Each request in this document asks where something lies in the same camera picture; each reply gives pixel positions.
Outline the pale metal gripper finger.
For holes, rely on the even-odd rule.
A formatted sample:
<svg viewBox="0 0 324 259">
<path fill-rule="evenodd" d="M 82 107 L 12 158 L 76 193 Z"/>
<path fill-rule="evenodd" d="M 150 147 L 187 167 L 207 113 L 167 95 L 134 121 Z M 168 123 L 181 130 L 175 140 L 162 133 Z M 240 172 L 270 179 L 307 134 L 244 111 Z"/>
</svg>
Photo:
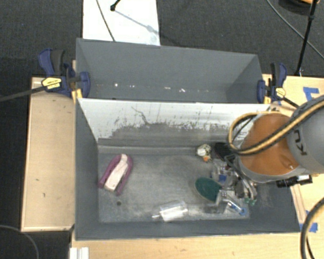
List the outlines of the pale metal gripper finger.
<svg viewBox="0 0 324 259">
<path fill-rule="evenodd" d="M 226 206 L 227 203 L 228 203 L 227 191 L 219 190 L 219 192 L 216 196 L 215 205 L 216 206 Z"/>
<path fill-rule="evenodd" d="M 239 214 L 240 216 L 246 216 L 247 215 L 247 209 L 244 206 L 240 206 L 239 203 L 231 201 L 230 199 L 226 199 L 224 201 L 226 203 L 226 206 L 232 210 L 233 212 Z"/>
</svg>

